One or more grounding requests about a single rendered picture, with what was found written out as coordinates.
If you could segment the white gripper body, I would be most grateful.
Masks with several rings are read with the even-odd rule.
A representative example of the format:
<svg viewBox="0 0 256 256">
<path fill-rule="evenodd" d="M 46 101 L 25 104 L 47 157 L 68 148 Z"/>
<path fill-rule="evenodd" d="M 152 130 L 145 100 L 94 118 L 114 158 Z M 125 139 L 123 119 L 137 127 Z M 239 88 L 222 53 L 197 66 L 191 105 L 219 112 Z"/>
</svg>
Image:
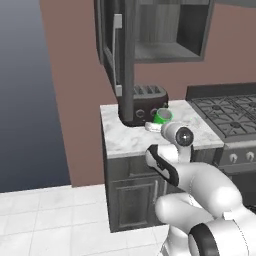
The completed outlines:
<svg viewBox="0 0 256 256">
<path fill-rule="evenodd" d="M 145 129 L 150 132 L 160 132 L 161 128 L 162 128 L 162 125 L 158 123 L 152 123 L 152 122 L 145 123 Z"/>
</svg>

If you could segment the green mug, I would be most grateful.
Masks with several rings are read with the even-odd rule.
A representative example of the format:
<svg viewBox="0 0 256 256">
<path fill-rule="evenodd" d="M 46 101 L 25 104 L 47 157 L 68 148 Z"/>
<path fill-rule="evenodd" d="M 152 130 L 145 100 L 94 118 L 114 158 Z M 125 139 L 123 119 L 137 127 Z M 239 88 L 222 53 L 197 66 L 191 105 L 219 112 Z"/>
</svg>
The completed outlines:
<svg viewBox="0 0 256 256">
<path fill-rule="evenodd" d="M 173 118 L 172 112 L 168 108 L 159 108 L 155 115 L 153 122 L 156 124 L 165 124 Z"/>
</svg>

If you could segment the dark grey base cabinet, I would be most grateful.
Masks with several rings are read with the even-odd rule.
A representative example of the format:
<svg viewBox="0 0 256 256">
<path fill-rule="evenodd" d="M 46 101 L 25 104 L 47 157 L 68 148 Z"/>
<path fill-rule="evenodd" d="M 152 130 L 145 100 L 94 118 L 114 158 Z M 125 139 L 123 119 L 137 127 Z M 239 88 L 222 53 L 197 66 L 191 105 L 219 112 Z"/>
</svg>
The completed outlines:
<svg viewBox="0 0 256 256">
<path fill-rule="evenodd" d="M 180 193 L 181 190 L 168 184 L 156 171 L 146 165 L 144 156 L 108 159 L 104 157 L 104 178 L 108 209 L 108 187 L 111 182 L 156 176 L 163 181 L 163 194 Z"/>
</svg>

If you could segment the dark grey base cabinet door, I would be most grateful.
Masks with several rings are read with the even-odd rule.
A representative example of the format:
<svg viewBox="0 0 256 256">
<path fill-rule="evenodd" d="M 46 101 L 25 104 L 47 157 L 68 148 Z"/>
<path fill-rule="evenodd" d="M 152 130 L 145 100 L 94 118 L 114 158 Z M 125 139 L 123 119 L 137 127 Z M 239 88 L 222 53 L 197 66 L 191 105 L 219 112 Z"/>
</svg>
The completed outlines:
<svg viewBox="0 0 256 256">
<path fill-rule="evenodd" d="M 156 176 L 111 182 L 108 187 L 111 232 L 160 225 L 155 203 L 162 194 L 163 181 Z"/>
</svg>

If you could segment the black toaster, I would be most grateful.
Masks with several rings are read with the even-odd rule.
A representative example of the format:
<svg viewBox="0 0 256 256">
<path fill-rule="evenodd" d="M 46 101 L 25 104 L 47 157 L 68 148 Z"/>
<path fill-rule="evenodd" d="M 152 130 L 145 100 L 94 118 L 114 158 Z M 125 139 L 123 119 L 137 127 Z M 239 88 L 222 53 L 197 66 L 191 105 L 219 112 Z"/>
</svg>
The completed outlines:
<svg viewBox="0 0 256 256">
<path fill-rule="evenodd" d="M 168 107 L 168 93 L 157 85 L 135 85 L 133 89 L 133 120 L 125 121 L 127 126 L 144 126 L 152 122 L 159 108 Z"/>
</svg>

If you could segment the black stove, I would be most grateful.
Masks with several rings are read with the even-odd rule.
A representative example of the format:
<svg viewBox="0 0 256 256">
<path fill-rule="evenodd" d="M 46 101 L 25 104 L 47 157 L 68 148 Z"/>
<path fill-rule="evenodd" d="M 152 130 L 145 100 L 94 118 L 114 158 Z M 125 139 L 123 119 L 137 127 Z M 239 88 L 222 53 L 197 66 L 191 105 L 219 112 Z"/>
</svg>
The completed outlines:
<svg viewBox="0 0 256 256">
<path fill-rule="evenodd" d="M 186 101 L 224 143 L 214 151 L 212 164 L 256 212 L 256 82 L 189 86 Z M 247 152 L 255 154 L 253 161 Z M 232 153 L 238 156 L 235 163 L 229 159 Z"/>
</svg>

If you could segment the grey range hood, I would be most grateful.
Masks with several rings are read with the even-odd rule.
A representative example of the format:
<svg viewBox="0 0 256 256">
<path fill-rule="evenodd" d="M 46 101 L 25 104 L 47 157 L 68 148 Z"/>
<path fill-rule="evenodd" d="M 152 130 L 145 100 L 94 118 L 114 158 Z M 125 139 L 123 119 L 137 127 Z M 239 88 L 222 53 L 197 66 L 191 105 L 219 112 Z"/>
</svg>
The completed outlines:
<svg viewBox="0 0 256 256">
<path fill-rule="evenodd" d="M 256 8 L 256 0 L 215 0 L 216 3 L 224 5 L 239 6 L 245 8 Z"/>
</svg>

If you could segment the dark grey wall cabinet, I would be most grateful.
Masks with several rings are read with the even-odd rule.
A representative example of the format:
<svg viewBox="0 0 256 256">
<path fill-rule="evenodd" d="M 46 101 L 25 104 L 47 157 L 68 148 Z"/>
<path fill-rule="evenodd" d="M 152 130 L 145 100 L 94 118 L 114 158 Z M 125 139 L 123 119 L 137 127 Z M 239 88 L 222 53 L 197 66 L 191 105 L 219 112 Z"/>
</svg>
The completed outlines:
<svg viewBox="0 0 256 256">
<path fill-rule="evenodd" d="M 214 0 L 138 0 L 137 63 L 202 61 Z"/>
</svg>

